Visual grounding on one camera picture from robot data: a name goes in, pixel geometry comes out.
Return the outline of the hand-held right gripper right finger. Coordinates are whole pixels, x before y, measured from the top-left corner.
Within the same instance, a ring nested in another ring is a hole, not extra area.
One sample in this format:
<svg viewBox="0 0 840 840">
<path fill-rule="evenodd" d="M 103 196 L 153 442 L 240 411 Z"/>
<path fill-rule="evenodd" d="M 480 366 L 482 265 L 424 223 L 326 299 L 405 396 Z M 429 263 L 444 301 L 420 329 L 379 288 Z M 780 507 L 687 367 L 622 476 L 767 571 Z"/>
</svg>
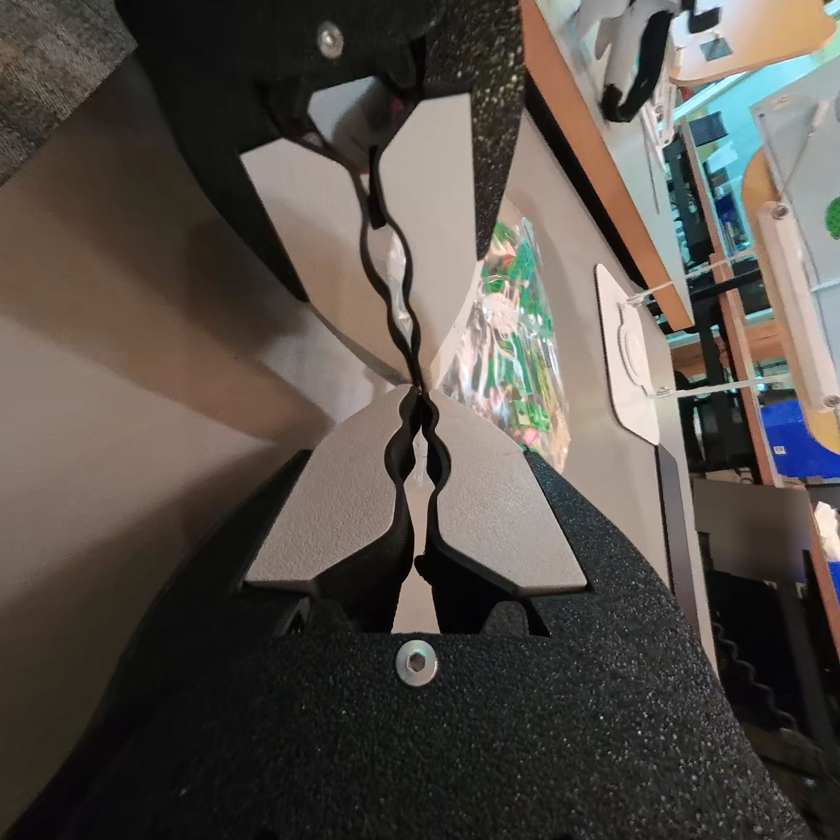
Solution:
<svg viewBox="0 0 840 840">
<path fill-rule="evenodd" d="M 428 502 L 416 567 L 432 590 L 442 634 L 480 634 L 512 603 L 525 632 L 548 631 L 534 598 L 580 594 L 587 579 L 523 449 L 441 391 L 422 402 Z"/>
</svg>

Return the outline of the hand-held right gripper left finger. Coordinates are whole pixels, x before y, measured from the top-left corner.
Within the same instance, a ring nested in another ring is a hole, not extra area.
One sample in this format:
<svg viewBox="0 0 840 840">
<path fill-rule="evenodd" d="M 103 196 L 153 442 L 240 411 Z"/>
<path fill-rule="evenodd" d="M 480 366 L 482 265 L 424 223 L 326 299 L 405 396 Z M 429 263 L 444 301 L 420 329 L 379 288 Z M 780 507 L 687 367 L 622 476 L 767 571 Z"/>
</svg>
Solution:
<svg viewBox="0 0 840 840">
<path fill-rule="evenodd" d="M 335 602 L 362 631 L 391 632 L 413 564 L 404 484 L 419 397 L 399 385 L 326 435 L 268 528 L 247 585 Z"/>
</svg>

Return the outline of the spare hand-held gripper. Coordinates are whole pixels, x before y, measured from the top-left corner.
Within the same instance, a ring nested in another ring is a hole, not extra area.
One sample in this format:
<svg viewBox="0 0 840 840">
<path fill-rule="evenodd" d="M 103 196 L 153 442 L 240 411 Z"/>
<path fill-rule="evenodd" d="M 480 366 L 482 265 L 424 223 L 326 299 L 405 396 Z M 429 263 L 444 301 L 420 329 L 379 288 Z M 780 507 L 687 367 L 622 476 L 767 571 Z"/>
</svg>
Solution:
<svg viewBox="0 0 840 840">
<path fill-rule="evenodd" d="M 697 15 L 694 1 L 581 1 L 575 33 L 582 39 L 598 25 L 595 58 L 608 51 L 600 110 L 605 121 L 630 123 L 654 95 L 665 64 L 670 27 L 688 15 L 689 31 L 697 33 L 718 21 Z"/>
</svg>

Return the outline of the white book stand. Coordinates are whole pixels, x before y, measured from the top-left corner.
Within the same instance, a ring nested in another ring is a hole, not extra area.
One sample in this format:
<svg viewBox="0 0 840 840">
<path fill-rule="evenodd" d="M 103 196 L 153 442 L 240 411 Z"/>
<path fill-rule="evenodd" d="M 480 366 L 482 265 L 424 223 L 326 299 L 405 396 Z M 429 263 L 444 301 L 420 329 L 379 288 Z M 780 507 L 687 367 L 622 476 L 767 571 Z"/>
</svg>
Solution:
<svg viewBox="0 0 840 840">
<path fill-rule="evenodd" d="M 754 216 L 759 270 L 789 365 L 782 378 L 792 381 L 814 440 L 838 454 L 838 372 L 817 311 L 804 235 L 788 196 L 756 206 Z M 655 401 L 699 394 L 657 392 L 650 378 L 639 311 L 645 298 L 671 283 L 630 295 L 603 265 L 594 272 L 613 409 L 627 430 L 657 445 Z"/>
</svg>

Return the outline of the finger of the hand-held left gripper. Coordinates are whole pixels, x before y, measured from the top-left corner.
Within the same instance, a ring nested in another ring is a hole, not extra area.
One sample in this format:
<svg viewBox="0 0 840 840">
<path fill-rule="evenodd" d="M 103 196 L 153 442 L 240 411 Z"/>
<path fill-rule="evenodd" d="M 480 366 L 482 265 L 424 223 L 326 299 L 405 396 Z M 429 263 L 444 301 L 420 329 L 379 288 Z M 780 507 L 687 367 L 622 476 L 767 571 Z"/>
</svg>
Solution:
<svg viewBox="0 0 840 840">
<path fill-rule="evenodd" d="M 417 385 L 406 247 L 384 220 L 372 170 L 394 103 L 374 77 L 322 89 L 296 138 L 240 160 L 311 308 L 375 373 Z"/>
<path fill-rule="evenodd" d="M 408 304 L 425 382 L 453 362 L 476 296 L 476 208 L 467 92 L 419 102 L 380 154 L 385 215 L 411 262 Z"/>
</svg>

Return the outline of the grey wood-edged desk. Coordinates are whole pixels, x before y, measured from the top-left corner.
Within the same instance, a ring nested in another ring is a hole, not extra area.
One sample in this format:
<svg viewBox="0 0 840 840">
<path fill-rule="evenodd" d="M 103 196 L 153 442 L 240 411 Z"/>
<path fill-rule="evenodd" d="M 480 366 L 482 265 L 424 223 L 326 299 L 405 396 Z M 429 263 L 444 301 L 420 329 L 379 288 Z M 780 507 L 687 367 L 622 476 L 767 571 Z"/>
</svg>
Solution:
<svg viewBox="0 0 840 840">
<path fill-rule="evenodd" d="M 665 174 L 640 119 L 605 122 L 580 55 L 560 35 L 572 2 L 520 2 L 528 108 L 629 279 L 654 299 L 670 328 L 695 321 L 671 220 Z"/>
</svg>

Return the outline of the open instruction booklet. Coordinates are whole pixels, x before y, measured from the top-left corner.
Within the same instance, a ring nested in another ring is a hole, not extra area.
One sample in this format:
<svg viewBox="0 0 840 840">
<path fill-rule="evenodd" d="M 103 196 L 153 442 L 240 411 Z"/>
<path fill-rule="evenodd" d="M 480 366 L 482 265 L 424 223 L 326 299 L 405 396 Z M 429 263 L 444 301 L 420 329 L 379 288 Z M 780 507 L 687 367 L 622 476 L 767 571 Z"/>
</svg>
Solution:
<svg viewBox="0 0 840 840">
<path fill-rule="evenodd" d="M 838 307 L 838 76 L 814 72 L 753 107 L 777 190 L 792 210 L 809 282 Z"/>
</svg>

